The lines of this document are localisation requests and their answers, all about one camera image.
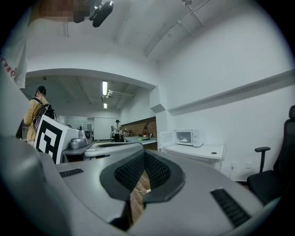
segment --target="office chair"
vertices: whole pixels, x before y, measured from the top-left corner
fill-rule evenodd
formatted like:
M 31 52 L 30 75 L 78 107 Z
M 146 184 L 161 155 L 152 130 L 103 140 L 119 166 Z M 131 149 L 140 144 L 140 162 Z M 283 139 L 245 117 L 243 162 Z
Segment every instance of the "office chair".
M 291 180 L 291 168 L 294 166 L 295 155 L 295 106 L 289 111 L 289 118 L 284 124 L 284 137 L 281 151 L 273 166 L 273 171 L 263 171 L 265 152 L 270 147 L 256 148 L 261 152 L 260 172 L 247 178 L 250 191 L 252 191 L 263 204 L 282 196 Z

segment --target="microwave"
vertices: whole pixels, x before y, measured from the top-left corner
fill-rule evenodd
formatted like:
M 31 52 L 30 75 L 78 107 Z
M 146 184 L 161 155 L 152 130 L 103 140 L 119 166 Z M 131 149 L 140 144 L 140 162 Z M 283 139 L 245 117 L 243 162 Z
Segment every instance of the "microwave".
M 165 148 L 174 144 L 200 147 L 205 142 L 204 132 L 201 129 L 195 130 L 174 130 L 172 132 L 159 132 L 159 148 Z

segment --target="ceiling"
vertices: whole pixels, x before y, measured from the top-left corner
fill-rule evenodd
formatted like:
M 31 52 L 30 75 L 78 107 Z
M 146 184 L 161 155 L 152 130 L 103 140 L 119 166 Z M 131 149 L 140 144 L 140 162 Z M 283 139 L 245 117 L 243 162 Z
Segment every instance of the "ceiling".
M 46 76 L 26 78 L 26 88 L 22 89 L 24 95 L 31 99 L 40 85 L 46 88 L 47 101 L 54 104 L 75 103 L 79 105 L 92 105 L 103 109 L 102 79 L 77 76 Z M 109 81 L 108 89 L 122 93 L 135 94 L 138 87 L 127 83 Z M 107 100 L 108 109 L 121 109 L 129 99 L 112 97 Z
M 192 0 L 191 6 L 195 9 L 204 5 L 196 13 L 206 25 L 212 19 L 245 1 Z M 93 35 L 95 40 L 102 37 L 125 47 L 141 50 L 147 56 L 159 37 L 169 27 L 177 24 L 179 19 L 182 19 L 193 34 L 203 27 L 195 15 L 188 15 L 190 10 L 181 0 L 113 0 L 113 2 L 113 12 L 98 28 L 94 28 L 88 19 L 79 24 L 39 20 L 30 26 L 32 30 L 29 38 Z M 177 25 L 161 39 L 148 57 L 153 61 L 159 61 L 179 42 L 190 36 L 183 25 Z

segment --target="mesh pad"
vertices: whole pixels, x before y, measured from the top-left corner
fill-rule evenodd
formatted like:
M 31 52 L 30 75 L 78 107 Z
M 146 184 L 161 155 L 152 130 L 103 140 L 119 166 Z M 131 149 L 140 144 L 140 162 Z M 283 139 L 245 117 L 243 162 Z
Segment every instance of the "mesh pad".
M 144 153 L 137 156 L 133 160 L 129 161 L 127 164 L 119 167 L 115 171 L 115 178 L 124 187 L 126 187 L 130 191 L 133 191 L 143 171 L 144 171 Z
M 155 157 L 148 153 L 145 155 L 144 166 L 150 181 L 151 189 L 164 184 L 171 175 L 171 171 L 168 166 L 158 161 Z
M 130 193 L 144 170 L 152 189 L 144 196 L 144 203 L 168 201 L 185 183 L 185 174 L 176 163 L 144 150 L 107 166 L 100 174 L 100 182 L 112 198 L 130 201 Z

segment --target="yellow jacket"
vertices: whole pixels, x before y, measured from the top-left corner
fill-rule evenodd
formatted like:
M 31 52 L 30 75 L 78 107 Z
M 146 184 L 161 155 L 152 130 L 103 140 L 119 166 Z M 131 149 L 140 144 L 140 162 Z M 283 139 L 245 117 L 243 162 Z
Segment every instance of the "yellow jacket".
M 46 101 L 45 97 L 36 97 L 37 99 L 41 100 L 41 102 L 46 105 L 48 102 Z M 36 131 L 33 126 L 33 120 L 35 116 L 37 115 L 37 111 L 41 107 L 41 104 L 39 104 L 35 100 L 29 101 L 29 110 L 27 111 L 26 115 L 24 116 L 24 123 L 29 126 L 28 134 L 27 134 L 27 142 L 31 140 L 35 140 Z

